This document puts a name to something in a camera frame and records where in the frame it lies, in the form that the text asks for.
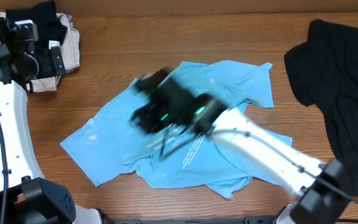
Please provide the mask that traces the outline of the light blue printed t-shirt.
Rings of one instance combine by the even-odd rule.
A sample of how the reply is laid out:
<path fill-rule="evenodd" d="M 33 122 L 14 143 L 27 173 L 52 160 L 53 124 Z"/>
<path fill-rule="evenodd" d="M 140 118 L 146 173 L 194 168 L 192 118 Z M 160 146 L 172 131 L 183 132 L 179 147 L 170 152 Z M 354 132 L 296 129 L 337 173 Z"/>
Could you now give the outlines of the light blue printed t-shirt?
<path fill-rule="evenodd" d="M 232 60 L 205 64 L 182 62 L 174 79 L 194 95 L 209 93 L 228 107 L 273 106 L 271 63 L 251 65 Z M 238 153 L 204 136 L 170 126 L 146 134 L 130 121 L 147 97 L 128 86 L 79 130 L 62 141 L 64 150 L 94 185 L 135 172 L 151 187 L 175 189 L 205 185 L 224 198 L 254 177 L 271 182 L 264 171 Z"/>

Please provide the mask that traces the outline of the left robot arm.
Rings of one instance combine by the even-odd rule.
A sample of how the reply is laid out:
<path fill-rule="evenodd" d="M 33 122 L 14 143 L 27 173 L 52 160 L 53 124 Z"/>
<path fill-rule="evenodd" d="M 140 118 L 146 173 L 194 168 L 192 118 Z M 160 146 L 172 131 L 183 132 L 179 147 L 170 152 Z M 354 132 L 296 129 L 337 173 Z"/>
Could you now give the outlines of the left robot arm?
<path fill-rule="evenodd" d="M 39 74 L 31 20 L 0 17 L 0 223 L 108 223 L 100 209 L 77 205 L 45 178 L 27 119 L 27 89 Z"/>

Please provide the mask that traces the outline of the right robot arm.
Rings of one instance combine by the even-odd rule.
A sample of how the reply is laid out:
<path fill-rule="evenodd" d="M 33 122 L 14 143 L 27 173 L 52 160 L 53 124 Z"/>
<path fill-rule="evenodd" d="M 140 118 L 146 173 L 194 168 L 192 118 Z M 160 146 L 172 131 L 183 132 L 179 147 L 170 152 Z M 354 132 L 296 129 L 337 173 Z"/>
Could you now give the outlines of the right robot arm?
<path fill-rule="evenodd" d="M 336 223 L 351 201 L 349 178 L 338 160 L 325 164 L 286 145 L 217 98 L 195 96 L 162 68 L 134 84 L 149 102 L 132 120 L 146 133 L 177 124 L 252 161 L 294 199 L 271 223 Z"/>

